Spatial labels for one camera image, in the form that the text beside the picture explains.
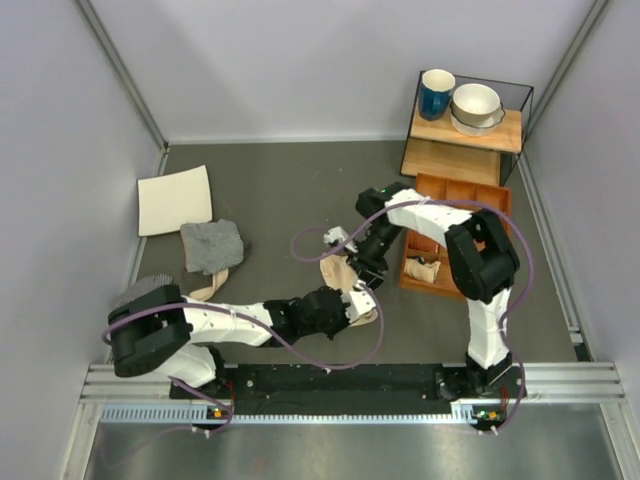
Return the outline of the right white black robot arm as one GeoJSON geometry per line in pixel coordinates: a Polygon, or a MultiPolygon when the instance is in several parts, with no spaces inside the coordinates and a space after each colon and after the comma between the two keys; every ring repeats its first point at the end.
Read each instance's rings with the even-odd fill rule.
{"type": "Polygon", "coordinates": [[[388,270],[385,255],[403,229],[415,231],[446,249],[453,282],[467,300],[470,340],[466,380],[476,394],[498,389],[512,366],[505,343],[508,301],[520,261],[499,216],[434,204],[415,189],[395,182],[358,195],[356,211],[369,220],[347,263],[371,289],[388,270]]]}

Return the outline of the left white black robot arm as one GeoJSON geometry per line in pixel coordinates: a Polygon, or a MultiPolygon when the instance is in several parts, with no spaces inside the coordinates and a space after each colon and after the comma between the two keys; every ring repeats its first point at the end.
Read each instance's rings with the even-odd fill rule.
{"type": "Polygon", "coordinates": [[[115,373],[128,378],[157,372],[179,379],[205,396],[226,387],[220,343],[278,347],[317,333],[333,338],[356,321],[354,300],[322,287],[302,298],[252,305],[220,305],[183,296],[175,284],[149,286],[124,297],[108,316],[108,324],[151,309],[106,334],[115,373]]]}

